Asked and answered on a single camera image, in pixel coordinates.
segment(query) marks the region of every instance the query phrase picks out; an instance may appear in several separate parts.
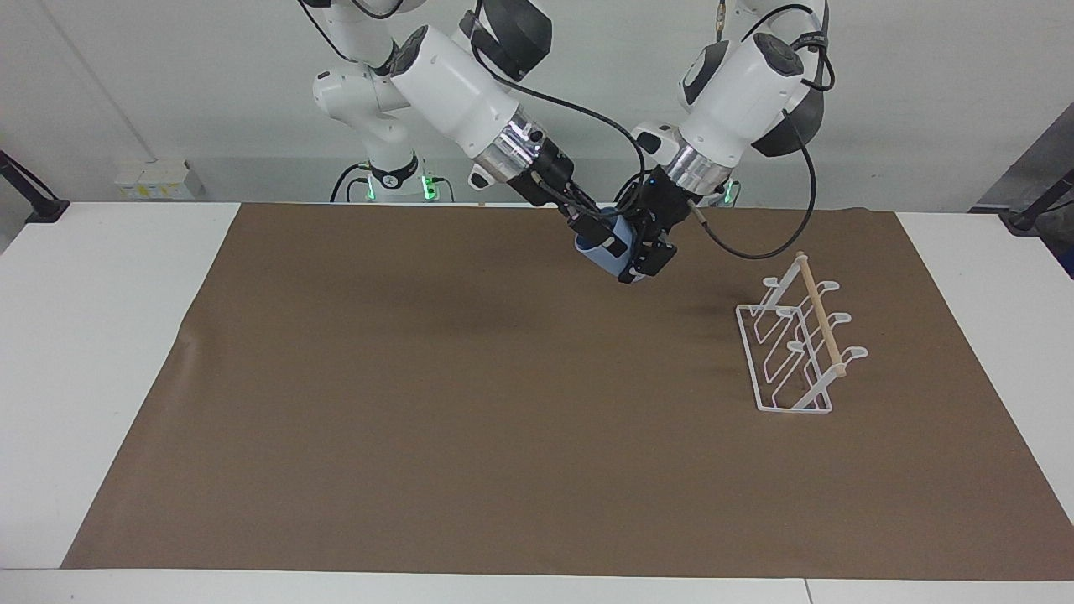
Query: wooden dowel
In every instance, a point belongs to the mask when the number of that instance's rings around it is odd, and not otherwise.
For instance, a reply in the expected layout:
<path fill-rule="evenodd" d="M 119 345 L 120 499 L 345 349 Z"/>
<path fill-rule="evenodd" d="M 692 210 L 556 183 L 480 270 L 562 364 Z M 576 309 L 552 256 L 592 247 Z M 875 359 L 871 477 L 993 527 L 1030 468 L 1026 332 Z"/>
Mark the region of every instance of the wooden dowel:
<path fill-rule="evenodd" d="M 836 368 L 836 375 L 846 377 L 846 365 L 843 364 L 843 356 L 836 344 L 836 334 L 831 332 L 828 325 L 828 312 L 824 310 L 824 302 L 821 300 L 821 292 L 816 289 L 816 281 L 813 278 L 813 271 L 809 268 L 809 257 L 804 251 L 799 251 L 795 262 L 802 270 L 802 277 L 806 282 L 806 289 L 809 298 L 813 301 L 813 312 L 816 313 L 817 322 L 821 323 L 821 335 L 824 336 L 824 345 L 828 349 L 828 357 L 831 358 L 831 366 Z"/>

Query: cable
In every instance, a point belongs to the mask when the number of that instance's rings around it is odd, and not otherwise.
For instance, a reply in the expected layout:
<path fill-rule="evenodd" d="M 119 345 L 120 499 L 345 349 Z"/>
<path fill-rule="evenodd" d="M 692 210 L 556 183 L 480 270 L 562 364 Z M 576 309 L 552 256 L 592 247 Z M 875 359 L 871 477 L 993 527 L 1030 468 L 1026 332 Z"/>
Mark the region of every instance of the cable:
<path fill-rule="evenodd" d="M 578 184 L 575 183 L 574 181 L 567 183 L 567 191 L 570 193 L 571 197 L 574 197 L 577 200 L 580 200 L 582 206 L 585 207 L 586 210 L 598 214 L 600 213 L 600 206 L 597 205 L 597 202 L 594 201 L 593 198 L 589 196 L 589 193 L 582 190 L 582 188 L 579 187 Z"/>
<path fill-rule="evenodd" d="M 475 23 L 477 24 L 477 26 L 479 26 L 480 23 L 481 23 L 481 11 L 482 11 L 483 6 L 484 6 L 484 0 L 477 0 L 477 3 L 474 5 L 474 19 L 475 19 Z M 533 90 L 531 88 L 526 88 L 525 86 L 522 86 L 520 84 L 511 82 L 510 80 L 507 80 L 506 77 L 500 76 L 498 73 L 496 73 L 495 71 L 493 71 L 492 68 L 490 68 L 484 62 L 484 59 L 481 58 L 481 52 L 478 51 L 477 43 L 474 42 L 473 38 L 470 39 L 470 51 L 474 53 L 474 58 L 477 60 L 477 62 L 480 63 L 481 67 L 483 67 L 485 69 L 485 71 L 489 72 L 490 75 L 492 75 L 493 80 L 495 80 L 496 82 L 503 84 L 504 86 L 507 86 L 508 88 L 511 88 L 512 90 L 517 90 L 519 92 L 522 92 L 523 95 L 528 95 L 528 96 L 531 96 L 531 97 L 533 97 L 535 99 L 540 99 L 542 101 L 546 101 L 546 102 L 549 102 L 549 103 L 552 103 L 552 104 L 555 104 L 555 105 L 560 105 L 562 107 L 569 109 L 571 111 L 576 111 L 578 113 L 581 113 L 582 115 L 586 115 L 589 117 L 592 117 L 593 119 L 596 119 L 598 121 L 603 121 L 604 124 L 607 124 L 608 126 L 614 128 L 619 133 L 623 134 L 623 136 L 625 136 L 627 141 L 630 142 L 630 146 L 634 147 L 635 153 L 638 155 L 638 163 L 640 166 L 640 168 L 638 170 L 638 174 L 640 174 L 640 173 L 642 173 L 642 172 L 645 171 L 645 154 L 644 154 L 644 152 L 641 149 L 641 146 L 638 144 L 638 141 L 636 141 L 634 139 L 634 136 L 630 135 L 630 132 L 626 128 L 623 128 L 623 126 L 620 125 L 618 121 L 615 121 L 614 119 L 612 119 L 612 118 L 610 118 L 610 117 L 608 117 L 608 116 L 606 116 L 604 114 L 597 113 L 597 112 L 595 112 L 595 111 L 593 111 L 591 109 L 583 107 L 582 105 L 579 105 L 577 103 L 572 103 L 570 101 L 566 101 L 564 99 L 560 99 L 557 97 L 553 97 L 551 95 L 546 95 L 545 92 L 538 92 L 537 90 Z M 632 182 L 638 179 L 638 177 L 639 177 L 638 174 L 635 174 L 634 176 L 632 176 L 630 179 L 627 181 L 627 183 L 632 183 Z M 636 199 L 637 199 L 637 195 L 635 195 L 635 198 L 630 200 L 629 204 L 626 204 L 621 210 L 623 212 L 629 210 L 629 206 L 633 205 L 633 203 L 634 203 L 634 201 Z M 615 200 L 615 205 L 619 206 L 622 201 L 623 200 L 621 200 L 621 199 L 616 199 Z M 611 217 L 611 216 L 616 216 L 616 215 L 618 214 L 606 214 L 604 216 Z"/>
<path fill-rule="evenodd" d="M 577 200 L 570 199 L 569 197 L 567 197 L 567 196 L 563 195 L 562 192 L 560 192 L 560 191 L 553 189 L 552 187 L 548 186 L 548 184 L 545 183 L 545 181 L 538 182 L 537 186 L 540 187 L 540 190 L 547 192 L 548 195 L 550 195 L 550 196 L 554 197 L 556 200 L 558 200 L 560 203 L 563 203 L 563 204 L 565 204 L 565 205 L 574 208 L 575 211 L 581 212 L 582 208 L 578 206 L 578 201 Z"/>
<path fill-rule="evenodd" d="M 317 28 L 318 32 L 320 32 L 321 38 L 323 38 L 324 41 L 329 43 L 329 46 L 332 46 L 332 49 L 335 52 L 336 55 L 339 56 L 340 59 L 343 59 L 343 60 L 345 60 L 345 61 L 347 61 L 349 63 L 357 63 L 357 62 L 359 62 L 359 61 L 355 61 L 354 59 L 351 59 L 347 55 L 344 55 L 343 53 L 340 53 L 339 48 L 336 47 L 335 42 L 332 42 L 332 39 L 329 38 L 329 34 L 325 33 L 323 29 L 321 29 L 321 24 L 317 23 L 317 19 L 314 18 L 314 14 L 309 12 L 309 8 L 306 6 L 306 3 L 303 2 L 302 0 L 297 0 L 297 2 L 299 2 L 299 5 L 302 6 L 302 12 L 306 13 L 306 17 L 309 18 L 309 23 L 314 24 L 314 27 Z"/>
<path fill-rule="evenodd" d="M 750 31 L 745 32 L 745 35 L 742 37 L 742 42 L 745 42 L 746 40 L 749 40 L 750 37 L 753 35 L 753 32 L 757 31 L 757 28 L 759 28 L 760 26 L 765 25 L 768 21 L 768 19 L 774 17 L 775 15 L 778 15 L 780 13 L 784 13 L 786 11 L 802 11 L 802 12 L 804 12 L 807 14 L 810 14 L 810 15 L 813 14 L 813 9 L 810 9 L 806 4 L 784 4 L 784 5 L 780 6 L 779 9 L 773 9 L 773 10 L 769 11 L 767 15 L 760 17 L 760 20 L 758 20 L 757 23 L 753 24 L 753 27 L 750 28 Z"/>
<path fill-rule="evenodd" d="M 335 203 L 335 198 L 337 195 L 339 195 L 339 189 L 343 188 L 343 182 L 346 181 L 347 176 L 349 176 L 350 173 L 355 170 L 368 170 L 368 166 L 366 164 L 366 162 L 363 161 L 347 167 L 347 169 L 343 171 L 343 174 L 339 174 L 339 179 L 336 181 L 336 185 L 332 187 L 332 196 L 329 197 L 329 203 Z"/>
<path fill-rule="evenodd" d="M 836 87 L 836 68 L 831 67 L 831 60 L 828 59 L 828 49 L 825 48 L 824 46 L 813 45 L 813 44 L 810 44 L 806 47 L 818 48 L 817 52 L 821 53 L 821 61 L 824 63 L 825 69 L 828 71 L 828 85 L 822 86 L 819 83 L 807 78 L 802 78 L 802 84 L 821 92 L 827 92 L 828 90 L 831 90 L 832 88 Z"/>
<path fill-rule="evenodd" d="M 795 230 L 794 234 L 790 235 L 790 239 L 786 241 L 786 243 L 766 254 L 745 254 L 743 251 L 739 251 L 738 249 L 735 249 L 734 247 L 724 243 L 716 235 L 716 233 L 712 231 L 712 228 L 709 227 L 709 220 L 705 217 L 703 214 L 701 214 L 701 211 L 698 210 L 693 202 L 690 202 L 690 208 L 694 212 L 694 216 L 697 217 L 697 220 L 701 222 L 701 228 L 705 229 L 705 232 L 709 235 L 709 239 L 714 241 L 716 245 L 724 248 L 731 255 L 738 256 L 739 258 L 745 260 L 766 260 L 768 258 L 774 258 L 780 254 L 786 251 L 787 248 L 794 245 L 795 242 L 798 241 L 798 238 L 801 236 L 802 232 L 806 230 L 806 227 L 809 225 L 810 218 L 813 217 L 813 210 L 816 208 L 816 168 L 813 166 L 813 158 L 810 156 L 809 149 L 806 148 L 806 142 L 802 141 L 802 136 L 801 133 L 798 132 L 798 128 L 795 126 L 794 121 L 790 121 L 790 115 L 787 114 L 786 110 L 783 111 L 783 116 L 787 119 L 787 123 L 790 124 L 790 128 L 795 132 L 795 138 L 798 139 L 798 144 L 801 145 L 802 158 L 806 159 L 806 167 L 809 168 L 809 186 L 810 186 L 809 206 L 806 208 L 806 216 L 802 217 L 801 224 L 798 225 L 798 228 Z"/>
<path fill-rule="evenodd" d="M 629 179 L 627 179 L 625 183 L 623 183 L 623 187 L 619 189 L 619 192 L 615 193 L 615 199 L 621 199 L 624 195 L 626 195 L 626 189 L 630 185 L 633 185 L 635 181 L 643 181 L 645 178 L 645 176 L 648 176 L 648 175 L 650 175 L 652 173 L 653 173 L 652 170 L 642 170 L 641 172 L 638 172 L 634 176 L 630 176 Z"/>
<path fill-rule="evenodd" d="M 397 2 L 395 2 L 395 5 L 392 6 L 392 10 L 388 11 L 387 13 L 384 13 L 382 15 L 378 15 L 377 13 L 374 13 L 373 11 L 371 11 L 371 10 L 366 9 L 365 6 L 363 6 L 362 2 L 360 0 L 350 0 L 350 1 L 355 6 L 358 6 L 359 11 L 362 11 L 363 13 L 365 13 L 365 16 L 367 16 L 369 18 L 377 19 L 377 20 L 383 20 L 383 19 L 387 19 L 388 17 L 394 16 L 395 13 L 400 12 L 400 6 L 403 5 L 403 2 L 406 2 L 406 0 L 397 0 Z"/>
<path fill-rule="evenodd" d="M 354 178 L 353 181 L 347 183 L 347 189 L 346 189 L 347 203 L 351 203 L 351 201 L 350 201 L 350 188 L 352 186 L 354 186 L 354 183 L 362 183 L 364 185 L 368 185 L 369 184 L 369 179 L 365 178 L 365 177 L 358 177 L 358 178 Z"/>
<path fill-rule="evenodd" d="M 453 186 L 451 186 L 451 181 L 449 181 L 449 179 L 447 179 L 447 178 L 445 178 L 442 176 L 437 176 L 437 177 L 433 178 L 433 182 L 434 183 L 447 183 L 448 184 L 448 190 L 451 192 L 451 203 L 455 202 L 455 188 Z"/>

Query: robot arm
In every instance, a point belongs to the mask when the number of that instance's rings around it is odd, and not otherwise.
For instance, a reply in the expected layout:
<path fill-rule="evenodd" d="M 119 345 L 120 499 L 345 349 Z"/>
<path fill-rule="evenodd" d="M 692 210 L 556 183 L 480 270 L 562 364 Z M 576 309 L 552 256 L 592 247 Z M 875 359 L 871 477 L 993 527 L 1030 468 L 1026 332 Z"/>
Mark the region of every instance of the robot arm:
<path fill-rule="evenodd" d="M 364 12 L 354 14 L 347 5 L 351 0 L 330 1 L 343 15 L 335 18 L 337 30 L 351 24 L 347 27 L 355 32 L 368 32 L 379 25 L 367 23 Z M 388 11 L 397 0 L 363 1 L 366 9 Z M 412 0 L 410 8 L 421 2 Z M 361 83 L 361 94 L 346 92 L 342 75 L 322 74 L 318 102 L 333 117 L 393 145 L 402 144 L 389 134 L 393 127 L 371 119 L 391 119 L 384 111 L 409 104 L 474 161 L 468 178 L 474 188 L 506 183 L 534 205 L 554 204 L 577 234 L 576 249 L 622 283 L 656 275 L 667 264 L 677 251 L 668 241 L 671 228 L 696 201 L 717 191 L 750 145 L 765 155 L 786 155 L 819 128 L 825 0 L 794 5 L 740 0 L 760 13 L 757 26 L 740 44 L 717 42 L 705 49 L 682 84 L 690 116 L 681 125 L 647 123 L 635 130 L 638 145 L 658 166 L 618 207 L 600 210 L 575 184 L 574 162 L 490 72 L 502 74 L 500 82 L 521 81 L 551 49 L 551 21 L 532 0 L 481 4 L 484 11 L 467 13 L 454 40 L 424 26 L 401 47 L 392 43 L 391 60 L 368 68 L 363 80 L 369 84 Z M 376 63 L 388 52 L 388 40 L 374 32 L 346 47 Z M 364 100 L 334 102 L 334 94 Z"/>
<path fill-rule="evenodd" d="M 473 17 L 463 23 L 475 26 Z M 596 242 L 590 247 L 599 247 L 615 258 L 628 257 L 629 233 L 615 231 L 613 224 L 598 217 L 596 204 L 571 181 L 574 162 L 475 59 L 470 43 L 464 37 L 452 41 L 429 26 L 419 28 L 396 55 L 392 83 L 434 128 L 474 160 L 468 178 L 471 187 L 480 190 L 506 183 L 533 205 L 552 203 L 580 238 Z M 509 45 L 498 46 L 504 49 Z M 508 73 L 510 66 L 533 64 L 533 57 L 527 62 L 518 53 L 504 52 L 510 60 L 496 64 L 502 70 L 508 66 Z M 516 76 L 521 78 L 525 71 L 517 71 Z"/>
<path fill-rule="evenodd" d="M 690 116 L 679 127 L 645 123 L 634 131 L 658 167 L 628 215 L 637 243 L 620 281 L 663 269 L 676 254 L 667 239 L 671 228 L 702 197 L 717 192 L 749 146 L 786 155 L 819 128 L 824 103 L 816 82 L 827 52 L 827 4 L 809 0 L 807 10 L 783 11 L 770 0 L 749 4 L 766 11 L 764 20 L 738 45 L 707 47 L 683 81 Z"/>
<path fill-rule="evenodd" d="M 351 0 L 304 0 L 325 9 L 328 34 L 352 63 L 324 71 L 314 81 L 314 99 L 329 117 L 353 128 L 369 158 L 374 196 L 425 197 L 424 162 L 410 144 L 406 126 L 388 112 L 408 105 L 387 77 L 398 46 L 380 19 Z M 388 14 L 396 0 L 362 0 L 374 14 Z M 396 13 L 424 0 L 405 0 Z"/>

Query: brown tabletop covering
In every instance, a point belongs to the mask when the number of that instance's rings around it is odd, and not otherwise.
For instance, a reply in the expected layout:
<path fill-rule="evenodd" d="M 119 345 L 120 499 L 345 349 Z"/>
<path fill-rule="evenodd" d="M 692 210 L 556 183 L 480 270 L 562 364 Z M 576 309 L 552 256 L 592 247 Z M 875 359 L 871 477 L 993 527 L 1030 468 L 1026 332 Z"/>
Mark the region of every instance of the brown tabletop covering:
<path fill-rule="evenodd" d="M 800 217 L 711 216 L 754 249 Z M 755 408 L 735 320 L 792 255 L 673 235 L 623 286 L 552 211 L 244 205 L 63 566 L 1074 579 L 894 215 L 800 244 L 871 354 L 827 416 Z"/>

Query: white wall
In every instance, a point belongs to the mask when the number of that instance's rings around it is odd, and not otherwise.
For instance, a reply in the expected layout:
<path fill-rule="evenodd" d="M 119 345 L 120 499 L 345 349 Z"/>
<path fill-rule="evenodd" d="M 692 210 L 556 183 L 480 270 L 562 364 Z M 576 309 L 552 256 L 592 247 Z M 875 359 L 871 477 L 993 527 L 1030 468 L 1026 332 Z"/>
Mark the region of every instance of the white wall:
<path fill-rule="evenodd" d="M 23 225 L 23 219 L 29 214 L 30 206 L 8 183 L 0 183 L 0 251 L 15 239 Z"/>
<path fill-rule="evenodd" d="M 5 4 L 0 145 L 60 195 L 115 197 L 113 161 L 146 155 L 125 119 L 157 157 L 189 159 L 215 199 L 323 200 L 338 170 L 362 158 L 350 131 L 313 103 L 313 76 L 337 59 L 292 0 Z M 451 28 L 469 4 L 431 0 L 390 26 L 400 39 L 423 23 Z M 553 54 L 527 84 L 628 126 L 681 118 L 674 84 L 711 41 L 715 0 L 543 4 Z M 811 146 L 823 206 L 964 211 L 1074 100 L 1069 0 L 831 0 L 831 9 L 839 82 Z M 48 14 L 70 47 L 49 32 Z M 632 169 L 625 142 L 599 123 L 524 102 L 578 161 L 583 185 L 600 197 L 618 188 Z M 401 114 L 434 170 L 461 184 L 459 152 L 411 111 Z M 752 156 L 738 177 L 743 203 L 803 202 L 796 157 Z M 485 199 L 513 193 L 499 187 Z"/>

